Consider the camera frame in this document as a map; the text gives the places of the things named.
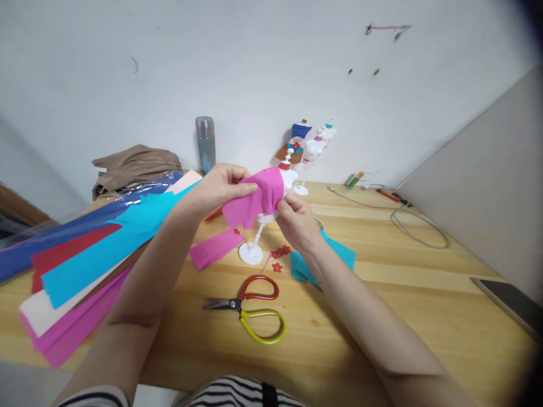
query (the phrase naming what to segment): thermos bottle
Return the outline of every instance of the thermos bottle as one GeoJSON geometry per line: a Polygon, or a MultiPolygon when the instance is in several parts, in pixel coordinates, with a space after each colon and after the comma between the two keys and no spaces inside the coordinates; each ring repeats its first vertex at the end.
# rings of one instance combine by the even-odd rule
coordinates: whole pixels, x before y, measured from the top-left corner
{"type": "Polygon", "coordinates": [[[196,118],[196,136],[202,172],[206,175],[215,165],[215,125],[210,116],[196,118]]]}

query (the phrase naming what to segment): striped shirt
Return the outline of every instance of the striped shirt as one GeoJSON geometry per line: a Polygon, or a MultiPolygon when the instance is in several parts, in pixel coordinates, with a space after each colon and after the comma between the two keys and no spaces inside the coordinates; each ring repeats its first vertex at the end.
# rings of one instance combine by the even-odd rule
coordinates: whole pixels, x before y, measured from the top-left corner
{"type": "MultiPolygon", "coordinates": [[[[305,407],[305,404],[269,384],[239,376],[225,376],[212,381],[189,399],[174,401],[171,407],[223,406],[305,407]]],[[[98,386],[69,397],[57,407],[130,407],[130,404],[120,388],[98,386]]]]}

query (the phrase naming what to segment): person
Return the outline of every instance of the person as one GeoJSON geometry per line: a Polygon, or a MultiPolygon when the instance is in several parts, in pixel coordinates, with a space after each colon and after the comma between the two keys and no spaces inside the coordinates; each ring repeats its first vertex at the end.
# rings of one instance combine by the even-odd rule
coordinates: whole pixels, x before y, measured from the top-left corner
{"type": "MultiPolygon", "coordinates": [[[[225,202],[256,191],[256,184],[240,183],[249,175],[245,168],[217,164],[177,203],[134,265],[87,357],[56,405],[126,407],[133,403],[162,312],[201,220],[225,202]]],[[[310,266],[337,316],[368,356],[392,403],[473,405],[417,334],[328,246],[309,205],[287,194],[277,209],[277,223],[285,238],[310,266]]],[[[304,404],[269,384],[227,376],[178,405],[304,404]]]]}

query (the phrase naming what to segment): white wall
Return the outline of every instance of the white wall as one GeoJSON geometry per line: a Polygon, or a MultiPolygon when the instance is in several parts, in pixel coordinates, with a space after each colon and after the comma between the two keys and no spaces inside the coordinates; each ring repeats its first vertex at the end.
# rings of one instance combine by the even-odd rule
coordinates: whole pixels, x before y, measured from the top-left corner
{"type": "Polygon", "coordinates": [[[523,77],[400,191],[543,305],[542,72],[523,77]]]}
{"type": "Polygon", "coordinates": [[[335,115],[309,178],[397,184],[535,64],[521,24],[499,0],[5,0],[0,114],[85,198],[91,160],[137,143],[198,168],[198,115],[251,171],[335,115]]]}
{"type": "Polygon", "coordinates": [[[82,199],[66,181],[0,116],[0,182],[51,218],[85,209],[82,199]]]}

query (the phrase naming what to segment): blue paper scrap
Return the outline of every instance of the blue paper scrap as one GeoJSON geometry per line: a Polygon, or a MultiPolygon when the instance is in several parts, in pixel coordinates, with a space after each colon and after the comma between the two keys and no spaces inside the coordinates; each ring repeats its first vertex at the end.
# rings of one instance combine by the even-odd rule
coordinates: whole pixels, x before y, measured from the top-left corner
{"type": "Polygon", "coordinates": [[[142,196],[139,205],[130,206],[108,221],[122,225],[120,230],[45,273],[41,279],[53,308],[59,308],[151,239],[174,205],[196,184],[177,195],[168,192],[142,196]]]}
{"type": "Polygon", "coordinates": [[[162,194],[182,176],[181,171],[175,171],[171,175],[149,183],[147,187],[142,188],[142,191],[133,192],[71,222],[0,250],[0,282],[32,267],[31,258],[34,254],[105,227],[107,225],[105,222],[109,219],[115,218],[131,205],[137,204],[142,193],[162,194]]]}
{"type": "MultiPolygon", "coordinates": [[[[329,244],[333,251],[340,257],[341,260],[349,267],[349,269],[355,269],[356,252],[353,252],[348,247],[328,237],[328,235],[321,231],[322,237],[329,244]]],[[[313,276],[311,269],[305,262],[304,258],[298,252],[290,253],[290,272],[292,278],[306,282],[309,280],[315,285],[318,285],[317,279],[313,276]]]]}

